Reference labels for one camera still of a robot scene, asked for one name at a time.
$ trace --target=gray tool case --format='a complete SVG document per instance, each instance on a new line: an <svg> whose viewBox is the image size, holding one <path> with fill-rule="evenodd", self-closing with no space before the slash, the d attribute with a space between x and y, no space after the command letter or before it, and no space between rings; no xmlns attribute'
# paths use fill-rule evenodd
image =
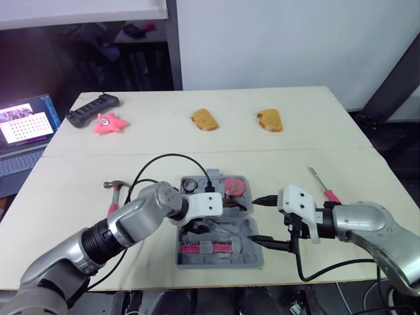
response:
<svg viewBox="0 0 420 315"><path fill-rule="evenodd" d="M177 257L176 265L179 268L258 268L263 264L263 252L261 247L250 241L246 236L258 234L257 223L248 216L253 210L251 191L248 182L243 176L222 176L218 169L207 170L212 185L216 192L222 194L223 199L234 200L240 203L241 207L223 207L223 214L213 219L203 219L198 222L200 225L210 229L203 234L185 232L185 227L178 227L177 230ZM226 195L226 179L240 179L245 184L245 192L242 196L229 198ZM197 183L197 187L191 192L190 187L184 188L183 183ZM205 176L189 176L181 178L180 192L182 194L195 194L204 192L207 184ZM231 253L219 251L219 245L228 245ZM186 248L194 248L195 253L183 252Z"/></svg>

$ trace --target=black wire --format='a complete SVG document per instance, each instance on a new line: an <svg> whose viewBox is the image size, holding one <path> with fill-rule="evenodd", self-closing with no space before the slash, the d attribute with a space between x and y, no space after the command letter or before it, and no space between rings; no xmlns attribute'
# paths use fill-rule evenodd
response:
<svg viewBox="0 0 420 315"><path fill-rule="evenodd" d="M209 177L209 175L207 174L207 172L205 171L205 169L201 166L201 164L200 163L198 163L195 159L193 159L192 157L189 157L189 156L185 156L185 155L183 155L183 154L178 154L178 153L168 153L168 154L163 154L163 155L161 155L161 156L157 156L157 157L155 157L154 159L151 159L141 170L140 170L140 172L138 172L138 174L137 174L137 176L136 176L136 178L134 179L134 182L133 182L133 184L130 186L130 188L129 188L129 194L127 195L127 198L125 199L125 203L127 203L127 202L129 202L130 201L130 197L131 197L131 192L133 191L133 188L134 188L134 186L135 186L135 183L137 182L137 180L140 178L140 176L141 176L141 174L143 174L143 172L144 172L144 170L147 168L147 166L149 166L150 164L152 164L153 162L155 162L156 160L158 160L158 159L161 159L161 158L165 158L165 157L167 157L167 156L178 156L178 157L180 157L180 158L186 158L186 159L189 159L190 161L192 161L192 162L194 162L195 164L197 164L197 166L203 171L203 173L204 173L204 175L205 175L205 177L207 178L207 186L208 187L211 187L212 185L211 185L211 180L210 180L210 177Z"/></svg>
<svg viewBox="0 0 420 315"><path fill-rule="evenodd" d="M382 287L381 287L381 269L379 268L379 266L376 266L376 281L377 281L377 285L378 285L378 292L379 292L379 296L381 297L381 301L384 307L388 307L388 304L385 302L385 299L383 297L382 294Z"/></svg>
<svg viewBox="0 0 420 315"><path fill-rule="evenodd" d="M161 158L165 158L167 156L178 156L180 158L186 158L189 159L190 161L193 161L195 164L198 165L198 167L203 171L205 177L207 178L207 186L211 187L211 180L209 175L207 174L207 172L205 171L205 169L201 166L200 163L198 163L195 159L193 159L192 157L189 156L185 156L183 154L177 154L177 153L169 153L169 154L163 154L161 156L157 156L154 159L151 159L141 170L140 172L138 172L136 178L134 179L133 183L131 184L128 194L127 194L127 198L125 198L124 201L124 205L126 205L127 203L130 202L131 200L131 193L133 192L134 187L137 184L140 184L141 182L153 182L153 183L157 183L156 180L154 179L150 179L150 178L145 178L145 179L140 179L141 174L143 174L144 170L147 168L147 166L149 166L150 164L152 164L153 162L155 162L157 159L161 159ZM112 272L115 271L115 269L117 269L117 267L119 266L119 264L121 263L121 261L123 260L125 254L127 253L127 248L124 249L123 254L121 255L121 257L119 258L119 260L117 261L117 263L115 264L115 266L109 271L109 273L107 273L102 279L98 280L97 282L95 282L93 285L91 285L90 287L87 288L87 291L89 291L90 289L96 287L98 284L102 283L106 278L108 278L109 276L111 276Z"/></svg>
<svg viewBox="0 0 420 315"><path fill-rule="evenodd" d="M127 198L129 199L131 197L131 192L133 191L133 188L137 185L140 184L141 182L153 182L153 183L157 183L157 180L154 179L150 179L150 178L145 178L145 179L140 179L140 180L136 180L134 181L129 189ZM98 281L96 281L93 285L87 287L87 291L93 289L94 287L96 287L98 284L101 284L103 281L105 281L109 276L111 276L112 272L114 272L117 267L119 266L119 264L121 264L121 261L123 261L123 258L125 256L125 254L127 253L128 248L124 249L123 254L121 255L121 257L119 258L119 260L117 261L117 263L115 264L115 266L109 271L109 273L107 273L105 276L103 276L101 279L99 279Z"/></svg>
<svg viewBox="0 0 420 315"><path fill-rule="evenodd" d="M333 264L332 266L324 268L309 277L305 277L303 276L303 271L302 271L302 261L301 261L301 252L299 249L299 239L297 239L296 237L292 237L291 241L293 242L293 250L296 255L297 273L299 274L300 279L304 282L311 281L321 276L322 274L329 272L330 270L333 270L342 266L346 266L348 264L374 263L375 262L373 259L353 259L351 261L343 261L343 262L339 262L338 264Z"/></svg>
<svg viewBox="0 0 420 315"><path fill-rule="evenodd" d="M320 310L324 313L324 315L328 315L326 310L324 310L321 305L320 305Z"/></svg>
<svg viewBox="0 0 420 315"><path fill-rule="evenodd" d="M106 278L108 278L109 276L111 276L112 272L115 271L115 269L119 266L119 264L121 263L121 261L123 260L125 254L127 253L128 248L124 249L123 254L121 255L121 257L119 258L119 260L117 261L117 263L115 264L115 266L109 271L109 273L107 273L104 277L102 277L100 280L96 281L93 285L87 287L87 291L90 291L91 289L93 289L94 287L96 287L98 284L101 284L103 281L106 280Z"/></svg>
<svg viewBox="0 0 420 315"><path fill-rule="evenodd" d="M381 308L371 308L370 310L361 310L351 315L361 315L365 313L382 312L385 310L409 310L409 309L410 307L408 305L390 306L390 307L381 307Z"/></svg>

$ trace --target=white wall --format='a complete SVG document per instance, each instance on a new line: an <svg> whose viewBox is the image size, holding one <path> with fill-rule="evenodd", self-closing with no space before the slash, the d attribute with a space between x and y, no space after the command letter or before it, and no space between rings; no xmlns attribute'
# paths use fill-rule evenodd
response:
<svg viewBox="0 0 420 315"><path fill-rule="evenodd" d="M166 0L0 0L0 30L167 17Z"/></svg>
<svg viewBox="0 0 420 315"><path fill-rule="evenodd" d="M420 0L178 0L184 90L326 85L362 108L420 32Z"/></svg>
<svg viewBox="0 0 420 315"><path fill-rule="evenodd" d="M402 103L401 107L389 117L388 121L393 123L401 121L420 121L420 85L406 101Z"/></svg>

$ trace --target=pink starfish toy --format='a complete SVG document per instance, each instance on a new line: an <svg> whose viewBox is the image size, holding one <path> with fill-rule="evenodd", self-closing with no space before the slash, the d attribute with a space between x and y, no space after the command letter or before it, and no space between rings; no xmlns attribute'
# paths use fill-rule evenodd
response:
<svg viewBox="0 0 420 315"><path fill-rule="evenodd" d="M125 120L117 118L114 113L106 115L99 113L98 123L94 126L93 131L95 133L109 133L110 131L120 131L127 125L128 123Z"/></svg>

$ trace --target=toast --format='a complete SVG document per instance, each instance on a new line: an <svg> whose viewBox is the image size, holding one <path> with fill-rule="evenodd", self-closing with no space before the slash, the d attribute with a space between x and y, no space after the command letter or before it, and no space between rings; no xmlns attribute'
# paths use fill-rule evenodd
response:
<svg viewBox="0 0 420 315"><path fill-rule="evenodd" d="M257 114L260 119L260 126L272 133L279 133L283 130L282 120L280 114L276 109L263 110Z"/></svg>
<svg viewBox="0 0 420 315"><path fill-rule="evenodd" d="M196 123L196 126L203 131L212 131L219 126L216 119L214 119L205 108L196 111L191 119Z"/></svg>

